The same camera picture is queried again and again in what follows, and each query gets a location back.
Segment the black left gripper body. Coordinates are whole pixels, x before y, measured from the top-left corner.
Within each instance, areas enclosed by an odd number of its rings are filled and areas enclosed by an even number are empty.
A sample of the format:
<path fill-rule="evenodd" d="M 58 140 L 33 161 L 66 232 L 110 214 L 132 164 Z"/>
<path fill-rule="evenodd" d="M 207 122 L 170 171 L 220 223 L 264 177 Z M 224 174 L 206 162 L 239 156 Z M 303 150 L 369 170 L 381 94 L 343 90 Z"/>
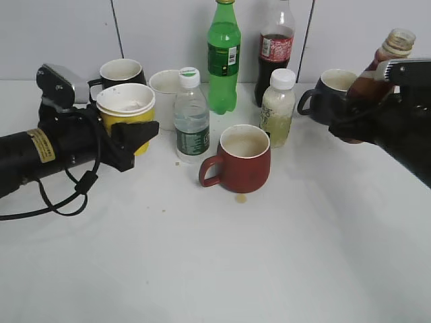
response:
<path fill-rule="evenodd" d="M 116 123 L 109 133 L 92 105 L 56 109 L 41 104 L 38 128 L 47 136 L 55 158 L 44 163 L 42 175 L 51 175 L 94 160 L 125 172 L 135 163 L 135 125 Z"/>

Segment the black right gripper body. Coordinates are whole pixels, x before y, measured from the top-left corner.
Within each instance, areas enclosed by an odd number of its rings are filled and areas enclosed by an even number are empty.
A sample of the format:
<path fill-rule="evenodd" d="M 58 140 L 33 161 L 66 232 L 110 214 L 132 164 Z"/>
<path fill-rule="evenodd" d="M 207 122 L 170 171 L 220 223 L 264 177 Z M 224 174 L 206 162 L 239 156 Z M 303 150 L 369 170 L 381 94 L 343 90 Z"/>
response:
<path fill-rule="evenodd" d="M 372 112 L 368 142 L 430 186 L 430 80 L 401 85 Z"/>

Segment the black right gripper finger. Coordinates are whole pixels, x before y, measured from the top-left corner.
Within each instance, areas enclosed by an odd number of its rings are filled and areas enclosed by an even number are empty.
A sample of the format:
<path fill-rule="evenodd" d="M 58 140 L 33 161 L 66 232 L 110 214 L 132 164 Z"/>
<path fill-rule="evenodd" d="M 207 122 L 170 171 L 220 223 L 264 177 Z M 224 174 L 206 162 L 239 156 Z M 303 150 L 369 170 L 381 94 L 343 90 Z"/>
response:
<path fill-rule="evenodd" d="M 329 125 L 329 132 L 348 142 L 376 144 L 378 140 L 394 134 L 395 107 L 397 94 L 389 94 L 382 101 L 368 98 L 348 98 L 345 110 Z"/>

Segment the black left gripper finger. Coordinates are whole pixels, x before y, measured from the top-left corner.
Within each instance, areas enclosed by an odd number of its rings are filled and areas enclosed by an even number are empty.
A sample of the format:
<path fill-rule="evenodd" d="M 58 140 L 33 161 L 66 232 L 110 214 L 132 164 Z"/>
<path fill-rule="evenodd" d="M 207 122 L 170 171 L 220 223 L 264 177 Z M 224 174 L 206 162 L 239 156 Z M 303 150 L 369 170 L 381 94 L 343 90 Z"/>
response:
<path fill-rule="evenodd" d="M 88 81 L 89 86 L 89 109 L 97 111 L 96 98 L 97 95 L 103 90 L 103 79 L 93 79 Z"/>
<path fill-rule="evenodd" d="M 149 142 L 158 135 L 159 122 L 145 121 L 124 123 L 119 122 L 111 126 L 111 136 L 114 144 L 134 156 L 143 155 L 147 151 Z"/>

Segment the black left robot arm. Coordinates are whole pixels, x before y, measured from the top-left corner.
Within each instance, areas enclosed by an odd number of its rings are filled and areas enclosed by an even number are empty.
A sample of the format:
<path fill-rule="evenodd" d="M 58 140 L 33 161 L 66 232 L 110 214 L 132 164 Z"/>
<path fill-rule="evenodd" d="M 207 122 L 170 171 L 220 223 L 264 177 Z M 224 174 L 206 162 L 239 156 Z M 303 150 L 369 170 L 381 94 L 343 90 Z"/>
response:
<path fill-rule="evenodd" d="M 89 104 L 76 108 L 77 90 L 69 82 L 38 84 L 42 91 L 39 122 L 35 129 L 1 138 L 1 196 L 44 177 L 93 162 L 78 180 L 84 194 L 97 179 L 100 164 L 120 172 L 133 168 L 134 153 L 159 133 L 156 121 L 117 123 L 111 131 Z"/>

